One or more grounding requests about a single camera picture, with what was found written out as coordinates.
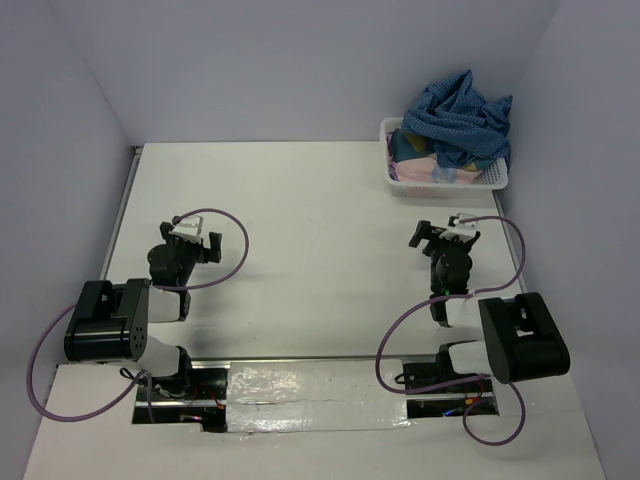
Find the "blue checked long sleeve shirt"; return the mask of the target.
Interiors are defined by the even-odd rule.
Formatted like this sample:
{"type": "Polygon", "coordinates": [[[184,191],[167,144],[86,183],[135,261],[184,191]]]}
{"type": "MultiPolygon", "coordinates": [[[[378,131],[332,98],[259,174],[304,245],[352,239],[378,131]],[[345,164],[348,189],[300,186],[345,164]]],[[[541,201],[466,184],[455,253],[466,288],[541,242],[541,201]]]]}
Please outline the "blue checked long sleeve shirt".
{"type": "Polygon", "coordinates": [[[432,142],[445,168],[478,170],[511,154],[508,135],[513,97],[490,101],[473,86],[470,70],[427,86],[404,114],[401,130],[432,142]]]}

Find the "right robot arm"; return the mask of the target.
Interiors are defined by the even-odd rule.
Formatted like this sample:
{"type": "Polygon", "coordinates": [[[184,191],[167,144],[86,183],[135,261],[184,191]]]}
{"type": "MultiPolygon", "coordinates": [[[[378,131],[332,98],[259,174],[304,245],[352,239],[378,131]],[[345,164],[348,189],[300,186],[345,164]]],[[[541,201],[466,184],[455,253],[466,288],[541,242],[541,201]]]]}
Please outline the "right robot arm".
{"type": "Polygon", "coordinates": [[[473,330],[476,340],[443,344],[429,364],[409,364],[404,384],[409,389],[438,384],[456,391],[468,379],[484,386],[563,376],[571,366],[569,349],[541,294],[499,297],[499,287],[469,287],[471,251],[480,239],[477,220],[463,214],[445,227],[428,220],[417,223],[409,246],[426,246],[430,259],[431,319],[445,329],[473,330]]]}

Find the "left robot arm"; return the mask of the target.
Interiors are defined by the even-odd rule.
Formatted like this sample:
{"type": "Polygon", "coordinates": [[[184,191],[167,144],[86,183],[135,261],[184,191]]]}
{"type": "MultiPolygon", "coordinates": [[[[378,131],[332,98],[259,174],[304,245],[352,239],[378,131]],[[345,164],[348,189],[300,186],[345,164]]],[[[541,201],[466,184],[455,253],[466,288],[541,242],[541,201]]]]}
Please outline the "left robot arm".
{"type": "Polygon", "coordinates": [[[195,266],[221,261],[222,235],[203,238],[202,228],[200,216],[163,222],[163,242],[147,253],[148,279],[87,282],[65,333],[66,358],[145,370],[152,389],[168,398],[192,393],[197,380],[186,349],[154,338],[149,326],[184,322],[191,306],[185,287],[195,266]]]}

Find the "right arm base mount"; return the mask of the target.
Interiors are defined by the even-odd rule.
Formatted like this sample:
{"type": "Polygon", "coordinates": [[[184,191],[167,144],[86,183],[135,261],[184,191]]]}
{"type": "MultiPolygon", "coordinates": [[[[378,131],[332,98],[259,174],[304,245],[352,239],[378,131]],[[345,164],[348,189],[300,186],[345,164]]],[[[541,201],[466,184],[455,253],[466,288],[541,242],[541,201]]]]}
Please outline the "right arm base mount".
{"type": "MultiPolygon", "coordinates": [[[[394,377],[395,386],[412,390],[443,383],[448,380],[472,377],[472,374],[456,374],[445,365],[445,360],[433,357],[424,362],[408,362],[400,374],[394,377]]],[[[406,398],[407,415],[410,420],[461,417],[468,406],[480,402],[472,415],[497,415],[490,380],[478,380],[454,385],[435,391],[409,395],[406,398]]]]}

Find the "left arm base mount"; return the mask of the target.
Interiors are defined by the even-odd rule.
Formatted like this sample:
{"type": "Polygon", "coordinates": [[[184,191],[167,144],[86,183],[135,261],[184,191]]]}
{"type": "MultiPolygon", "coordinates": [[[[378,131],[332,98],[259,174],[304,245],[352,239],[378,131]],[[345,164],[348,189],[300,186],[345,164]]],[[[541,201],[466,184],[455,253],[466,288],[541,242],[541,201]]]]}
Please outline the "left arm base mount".
{"type": "Polygon", "coordinates": [[[186,385],[180,381],[155,384],[151,405],[147,402],[147,389],[139,385],[136,393],[133,424],[195,424],[205,432],[227,431],[226,398],[228,365],[194,365],[186,385]]]}

